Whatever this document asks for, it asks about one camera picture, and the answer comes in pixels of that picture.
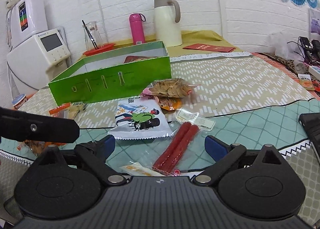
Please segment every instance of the red paper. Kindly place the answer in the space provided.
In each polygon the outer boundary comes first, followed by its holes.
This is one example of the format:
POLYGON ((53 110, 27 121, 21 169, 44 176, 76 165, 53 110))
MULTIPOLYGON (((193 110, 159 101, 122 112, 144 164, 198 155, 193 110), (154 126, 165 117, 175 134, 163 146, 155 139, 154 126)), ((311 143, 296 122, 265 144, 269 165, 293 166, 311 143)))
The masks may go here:
POLYGON ((215 46, 215 45, 209 45, 209 44, 203 44, 203 43, 196 43, 196 44, 184 47, 184 49, 211 51, 211 52, 231 52, 235 48, 236 47, 215 46))

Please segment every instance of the green box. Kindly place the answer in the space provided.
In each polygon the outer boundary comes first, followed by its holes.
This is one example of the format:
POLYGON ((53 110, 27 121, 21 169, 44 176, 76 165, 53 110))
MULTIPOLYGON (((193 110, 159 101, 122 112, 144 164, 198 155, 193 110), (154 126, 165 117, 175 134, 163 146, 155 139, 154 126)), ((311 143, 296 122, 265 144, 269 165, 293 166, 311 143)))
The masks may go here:
POLYGON ((61 105, 137 96, 151 82, 171 78, 170 60, 162 41, 144 43, 81 59, 49 83, 61 105), (127 56, 156 56, 125 63, 127 56))

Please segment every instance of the teal tablecloth section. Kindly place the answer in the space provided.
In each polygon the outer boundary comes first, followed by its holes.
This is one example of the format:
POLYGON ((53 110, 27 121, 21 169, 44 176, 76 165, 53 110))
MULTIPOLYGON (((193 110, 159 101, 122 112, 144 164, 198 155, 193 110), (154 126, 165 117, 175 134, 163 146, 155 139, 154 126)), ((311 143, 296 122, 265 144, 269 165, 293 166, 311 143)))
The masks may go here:
MULTIPOLYGON (((221 141, 231 144, 240 143, 248 149, 261 149, 262 145, 273 144, 277 149, 292 145, 306 138, 306 134, 298 123, 298 117, 303 113, 320 112, 320 102, 297 101, 287 106, 272 106, 258 110, 213 117, 215 127, 210 132, 201 131, 188 146, 177 168, 181 171, 198 170, 214 163, 214 160, 204 150, 204 139, 213 135, 221 141)), ((178 124, 170 124, 172 130, 178 124)), ((106 129, 81 130, 80 137, 73 144, 62 146, 61 149, 73 149, 78 143, 100 140, 106 136, 106 129)), ((116 141, 116 148, 108 158, 107 164, 116 171, 130 162, 140 162, 150 167, 170 143, 170 139, 155 140, 122 140, 116 141)), ((34 160, 36 157, 26 147, 18 151, 18 142, 2 138, 0 149, 22 158, 34 160)))

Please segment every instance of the silver screw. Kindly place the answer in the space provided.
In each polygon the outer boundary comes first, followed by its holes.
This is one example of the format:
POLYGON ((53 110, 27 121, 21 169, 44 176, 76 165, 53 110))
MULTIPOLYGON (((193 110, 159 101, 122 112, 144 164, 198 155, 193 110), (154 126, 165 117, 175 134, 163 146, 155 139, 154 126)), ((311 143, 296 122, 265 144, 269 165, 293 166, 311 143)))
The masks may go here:
POLYGON ((196 177, 196 181, 199 183, 208 183, 210 182, 211 178, 207 175, 199 175, 196 177))
POLYGON ((120 175, 112 175, 108 178, 108 181, 110 181, 111 183, 119 183, 119 182, 122 182, 123 180, 124 180, 124 177, 120 175))
POLYGON ((38 127, 35 124, 32 124, 30 126, 30 129, 31 129, 31 131, 35 132, 38 129, 38 127))

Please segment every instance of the glass carafe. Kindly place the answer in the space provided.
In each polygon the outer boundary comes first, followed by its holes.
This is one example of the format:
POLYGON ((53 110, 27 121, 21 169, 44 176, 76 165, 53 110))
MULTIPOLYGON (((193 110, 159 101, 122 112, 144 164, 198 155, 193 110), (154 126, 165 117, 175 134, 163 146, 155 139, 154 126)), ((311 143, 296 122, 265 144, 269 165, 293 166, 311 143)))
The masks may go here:
MULTIPOLYGON (((103 46, 103 42, 101 39, 101 35, 98 31, 97 22, 90 22, 85 25, 87 26, 88 31, 91 34, 94 42, 97 44, 97 47, 101 48, 103 46)), ((94 47, 93 42, 91 40, 91 37, 89 37, 84 25, 83 25, 83 29, 84 29, 85 46, 87 47, 87 51, 90 51, 90 50, 94 49, 95 47, 94 47)))

